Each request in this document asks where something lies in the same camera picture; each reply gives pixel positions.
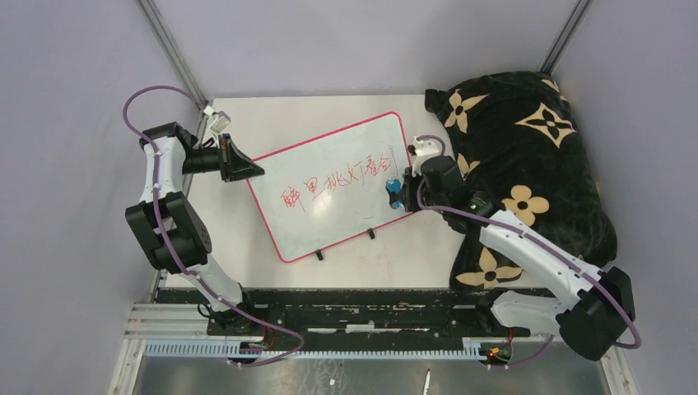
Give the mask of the blue whiteboard eraser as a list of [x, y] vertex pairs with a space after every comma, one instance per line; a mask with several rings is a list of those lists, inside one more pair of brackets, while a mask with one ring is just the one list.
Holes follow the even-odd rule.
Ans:
[[385, 184], [385, 189], [389, 196], [390, 207], [393, 210], [403, 210], [404, 203], [400, 198], [400, 192], [402, 190], [401, 180], [397, 178], [389, 179]]

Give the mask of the red framed whiteboard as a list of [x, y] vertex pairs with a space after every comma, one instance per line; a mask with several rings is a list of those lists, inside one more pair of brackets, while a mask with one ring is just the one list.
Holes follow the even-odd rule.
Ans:
[[260, 156], [248, 179], [277, 256], [293, 263], [406, 217], [385, 189], [412, 163], [394, 111]]

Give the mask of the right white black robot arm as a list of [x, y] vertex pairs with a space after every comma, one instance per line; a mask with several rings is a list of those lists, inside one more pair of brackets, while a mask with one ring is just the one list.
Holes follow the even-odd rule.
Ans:
[[498, 291], [475, 314], [478, 329], [496, 335], [507, 328], [560, 337], [576, 354], [598, 361], [615, 346], [638, 349], [630, 277], [617, 267], [604, 271], [567, 253], [487, 193], [470, 189], [449, 156], [418, 159], [403, 176], [385, 184], [394, 210], [437, 211], [455, 216], [457, 230], [534, 276], [550, 297]]

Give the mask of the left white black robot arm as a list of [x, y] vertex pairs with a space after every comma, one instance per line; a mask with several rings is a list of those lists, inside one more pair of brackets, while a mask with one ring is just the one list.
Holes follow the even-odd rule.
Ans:
[[147, 177], [139, 202], [126, 209], [126, 221], [149, 263], [156, 270], [180, 275], [207, 299], [212, 311], [226, 312], [237, 333], [257, 328], [258, 311], [244, 303], [242, 285], [225, 274], [212, 256], [207, 227], [183, 190], [188, 175], [218, 173], [225, 182], [265, 174], [233, 143], [229, 134], [218, 146], [198, 148], [198, 139], [178, 123], [142, 133]]

